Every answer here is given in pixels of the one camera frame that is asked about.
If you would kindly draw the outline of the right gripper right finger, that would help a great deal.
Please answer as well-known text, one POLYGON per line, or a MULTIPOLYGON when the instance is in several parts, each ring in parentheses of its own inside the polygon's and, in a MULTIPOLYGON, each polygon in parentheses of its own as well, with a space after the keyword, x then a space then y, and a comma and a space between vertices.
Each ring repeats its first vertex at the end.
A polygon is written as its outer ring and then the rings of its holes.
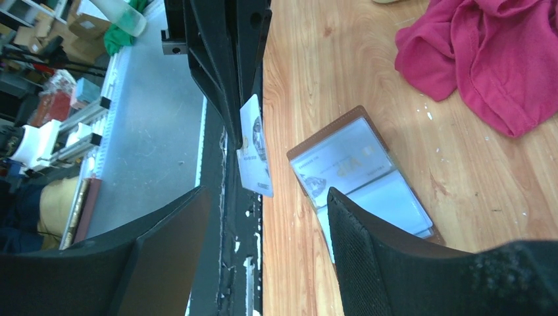
POLYGON ((556 315, 557 242, 467 253, 416 237, 335 188, 328 218, 346 315, 556 315))

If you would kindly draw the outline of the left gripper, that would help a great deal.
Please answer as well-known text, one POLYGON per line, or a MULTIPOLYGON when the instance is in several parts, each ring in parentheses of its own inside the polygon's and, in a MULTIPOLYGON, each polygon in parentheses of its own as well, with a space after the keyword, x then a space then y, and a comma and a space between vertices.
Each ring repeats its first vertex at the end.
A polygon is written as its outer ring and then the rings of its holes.
POLYGON ((271 2, 237 2, 238 75, 224 1, 163 2, 167 21, 167 29, 161 31, 163 53, 188 54, 192 78, 221 115, 231 146, 239 149, 240 104, 252 96, 256 69, 266 47, 271 2))

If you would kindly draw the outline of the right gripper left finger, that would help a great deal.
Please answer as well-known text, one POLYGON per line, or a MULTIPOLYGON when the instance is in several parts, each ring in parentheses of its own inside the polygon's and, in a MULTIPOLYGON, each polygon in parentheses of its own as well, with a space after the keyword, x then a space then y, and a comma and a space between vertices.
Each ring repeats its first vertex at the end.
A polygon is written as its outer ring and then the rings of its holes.
POLYGON ((198 186, 65 250, 1 256, 2 315, 184 315, 211 199, 198 186))

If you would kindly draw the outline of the brown leather card holder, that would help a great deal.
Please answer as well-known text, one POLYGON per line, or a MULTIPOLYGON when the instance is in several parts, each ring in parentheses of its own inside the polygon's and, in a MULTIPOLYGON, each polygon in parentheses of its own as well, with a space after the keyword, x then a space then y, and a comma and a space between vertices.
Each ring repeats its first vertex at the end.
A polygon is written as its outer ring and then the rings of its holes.
POLYGON ((445 244, 362 105, 290 149, 286 157, 317 213, 330 255, 330 188, 410 234, 445 244))

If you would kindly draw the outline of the white patterned credit card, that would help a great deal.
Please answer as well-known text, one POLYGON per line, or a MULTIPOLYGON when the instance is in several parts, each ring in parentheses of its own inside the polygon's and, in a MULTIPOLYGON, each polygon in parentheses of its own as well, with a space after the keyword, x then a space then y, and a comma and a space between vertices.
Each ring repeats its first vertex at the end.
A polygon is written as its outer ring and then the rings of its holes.
POLYGON ((242 186, 258 194, 274 196, 269 173, 265 133, 257 94, 240 109, 241 148, 236 151, 242 186))

